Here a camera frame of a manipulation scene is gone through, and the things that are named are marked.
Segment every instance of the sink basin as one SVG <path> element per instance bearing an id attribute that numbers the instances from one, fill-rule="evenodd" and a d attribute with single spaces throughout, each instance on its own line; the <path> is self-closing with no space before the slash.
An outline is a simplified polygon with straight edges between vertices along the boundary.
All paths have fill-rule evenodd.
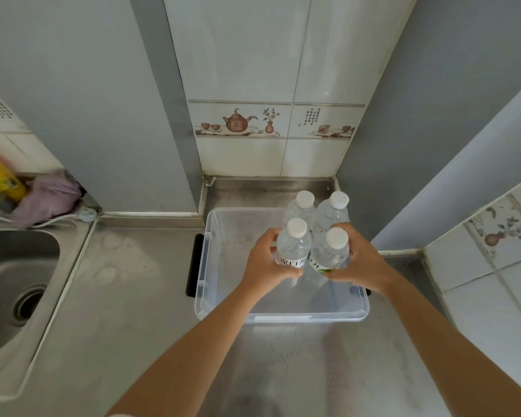
<path id="1" fill-rule="evenodd" d="M 60 257 L 60 245 L 42 231 L 0 231 L 0 348 L 33 315 Z"/>
<path id="2" fill-rule="evenodd" d="M 0 401 L 21 393 L 91 224 L 20 231 L 0 221 Z"/>

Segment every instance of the stainless steel countertop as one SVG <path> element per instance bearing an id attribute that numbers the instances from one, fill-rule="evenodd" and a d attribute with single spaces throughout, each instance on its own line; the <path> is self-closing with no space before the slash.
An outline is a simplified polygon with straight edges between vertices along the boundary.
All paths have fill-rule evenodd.
<path id="1" fill-rule="evenodd" d="M 198 321 L 185 296 L 196 233 L 98 224 L 25 390 L 0 417 L 102 417 Z M 200 416 L 257 415 L 449 413 L 398 316 L 373 294 L 362 322 L 243 327 Z"/>

